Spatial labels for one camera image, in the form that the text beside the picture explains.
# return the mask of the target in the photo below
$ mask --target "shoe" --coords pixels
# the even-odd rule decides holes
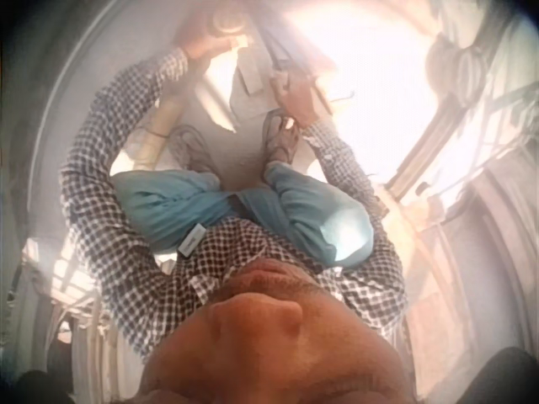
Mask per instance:
[[[213,173],[219,177],[217,167],[202,134],[191,125],[174,129],[169,140],[170,153],[178,164],[197,173]]]
[[[300,140],[300,131],[292,118],[271,111],[266,116],[263,127],[263,143],[266,164],[286,162],[292,164]]]

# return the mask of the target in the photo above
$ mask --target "sunlight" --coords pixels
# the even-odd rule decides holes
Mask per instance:
[[[388,181],[437,108],[424,74],[432,39],[353,3],[325,3],[288,18],[336,63],[328,97],[355,93],[335,124],[366,172]]]
[[[66,276],[68,262],[65,259],[57,259],[54,263],[54,275],[58,278]]]
[[[211,86],[215,92],[211,94],[204,85],[195,88],[195,95],[204,107],[211,120],[220,127],[236,132],[235,122],[231,120],[223,107],[230,109],[230,97],[234,83],[234,74],[237,66],[237,52],[247,46],[245,35],[238,37],[238,46],[233,50],[223,53],[211,60],[210,67],[205,73],[206,86]]]
[[[28,238],[23,248],[23,255],[32,263],[38,263],[40,261],[40,248],[39,244],[33,238]]]
[[[315,159],[314,162],[312,162],[309,165],[309,167],[307,168],[306,174],[309,177],[317,179],[318,181],[322,183],[328,182],[328,180],[326,179],[326,176],[323,175],[322,166],[320,165],[320,162],[318,161],[318,159]]]
[[[75,245],[71,242],[69,237],[66,237],[66,240],[64,241],[64,245],[61,248],[60,256],[64,258],[65,260],[69,261],[73,253],[75,252]]]
[[[125,151],[120,151],[120,154],[115,159],[115,162],[112,163],[110,168],[110,176],[116,175],[117,173],[124,173],[131,171],[135,166],[135,162],[127,155]]]

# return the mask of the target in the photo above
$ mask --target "white label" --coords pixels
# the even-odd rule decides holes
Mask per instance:
[[[178,253],[181,253],[184,257],[191,255],[196,246],[200,244],[202,238],[205,235],[205,228],[198,223],[193,230],[189,232],[187,237],[182,241],[178,247]]]

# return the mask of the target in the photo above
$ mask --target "light blue pants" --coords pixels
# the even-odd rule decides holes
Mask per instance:
[[[209,227],[239,216],[230,201],[235,194],[253,220],[320,263],[349,267],[369,257],[373,230],[360,202],[281,162],[271,163],[264,179],[269,188],[236,193],[221,191],[215,175],[192,171],[132,171],[111,180],[155,253],[177,248],[197,223]]]

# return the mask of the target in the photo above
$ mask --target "shirt sleeve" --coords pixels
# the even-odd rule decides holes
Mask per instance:
[[[79,259],[96,278],[119,329],[143,357],[174,326],[178,302],[170,296],[182,280],[161,273],[148,244],[131,228],[109,170],[163,82],[179,80],[187,66],[176,49],[120,72],[97,93],[60,171],[62,209]]]
[[[402,264],[382,226],[371,182],[331,120],[317,121],[303,136],[317,155],[328,183],[361,202],[369,213],[374,229],[372,254],[357,267],[343,271],[343,296],[369,327],[390,338],[402,320],[407,297]]]

